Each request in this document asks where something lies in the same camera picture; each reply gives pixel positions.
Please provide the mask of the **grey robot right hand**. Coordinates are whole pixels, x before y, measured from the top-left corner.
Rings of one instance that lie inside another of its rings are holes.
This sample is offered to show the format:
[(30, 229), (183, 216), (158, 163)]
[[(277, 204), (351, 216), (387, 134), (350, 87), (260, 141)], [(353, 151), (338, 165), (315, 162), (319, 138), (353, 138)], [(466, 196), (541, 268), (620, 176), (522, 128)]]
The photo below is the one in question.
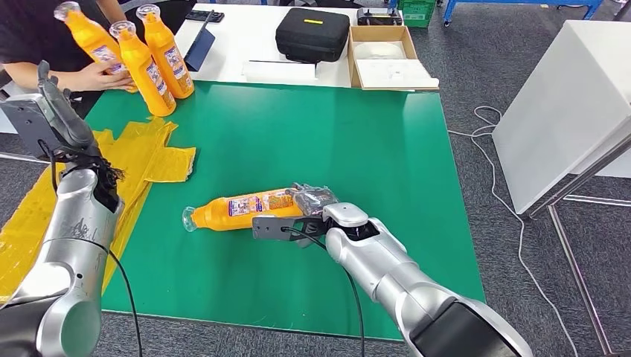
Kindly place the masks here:
[(333, 191), (327, 186), (293, 183), (285, 191), (292, 197), (304, 216), (321, 215), (324, 207), (339, 202)]

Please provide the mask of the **person's right hand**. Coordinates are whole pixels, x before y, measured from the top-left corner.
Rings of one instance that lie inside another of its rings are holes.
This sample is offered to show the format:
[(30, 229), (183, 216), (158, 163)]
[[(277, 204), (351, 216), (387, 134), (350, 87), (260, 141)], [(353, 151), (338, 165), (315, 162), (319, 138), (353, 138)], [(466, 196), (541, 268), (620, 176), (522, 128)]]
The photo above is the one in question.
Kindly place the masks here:
[(128, 90), (134, 87), (128, 72), (108, 74), (115, 61), (94, 62), (77, 72), (69, 72), (60, 78), (59, 87), (71, 91)]

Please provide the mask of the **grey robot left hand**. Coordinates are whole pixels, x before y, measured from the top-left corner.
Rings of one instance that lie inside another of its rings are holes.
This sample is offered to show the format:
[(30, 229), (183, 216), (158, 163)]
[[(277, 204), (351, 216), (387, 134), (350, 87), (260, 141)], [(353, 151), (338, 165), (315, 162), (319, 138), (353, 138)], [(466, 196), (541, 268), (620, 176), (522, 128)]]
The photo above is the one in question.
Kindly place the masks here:
[(92, 129), (71, 107), (70, 91), (61, 91), (58, 78), (49, 71), (49, 63), (42, 60), (37, 66), (37, 88), (53, 113), (48, 123), (60, 143), (58, 150), (66, 155), (101, 158)]

